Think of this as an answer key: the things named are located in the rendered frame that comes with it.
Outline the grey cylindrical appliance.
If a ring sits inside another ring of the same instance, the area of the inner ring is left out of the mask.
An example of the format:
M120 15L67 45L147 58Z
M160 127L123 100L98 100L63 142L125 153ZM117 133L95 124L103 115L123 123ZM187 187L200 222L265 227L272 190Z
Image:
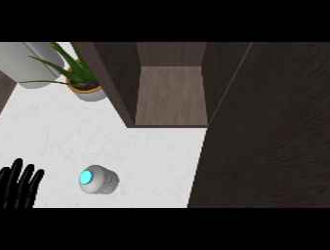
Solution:
M36 59L64 67L47 42L0 42L0 70L26 89L45 87L60 77L57 70Z

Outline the dark wooden cabinet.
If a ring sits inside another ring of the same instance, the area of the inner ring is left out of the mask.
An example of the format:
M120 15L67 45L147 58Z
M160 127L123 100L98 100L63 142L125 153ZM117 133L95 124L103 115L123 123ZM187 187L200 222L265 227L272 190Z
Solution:
M248 42L78 42L75 47L129 128L206 128Z

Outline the green potted plant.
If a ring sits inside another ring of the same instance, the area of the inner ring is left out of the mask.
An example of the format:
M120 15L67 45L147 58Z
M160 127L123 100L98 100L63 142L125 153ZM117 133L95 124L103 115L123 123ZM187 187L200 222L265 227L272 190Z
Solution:
M98 102L106 98L104 90L98 84L95 75L88 67L88 64L83 60L82 54L79 53L76 46L72 46L76 59L72 58L69 53L64 51L61 46L55 42L48 43L52 50L66 60L69 64L69 69L63 69L57 64L48 62L47 60L32 57L38 62L50 66L64 77L66 81L45 80L45 83L55 83L66 85L76 95L76 97L85 102Z

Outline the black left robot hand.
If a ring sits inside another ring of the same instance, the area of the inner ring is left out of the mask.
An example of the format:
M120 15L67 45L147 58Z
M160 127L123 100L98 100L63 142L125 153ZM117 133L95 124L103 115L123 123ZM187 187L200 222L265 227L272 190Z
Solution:
M0 208L32 208L44 170L17 158L0 170Z

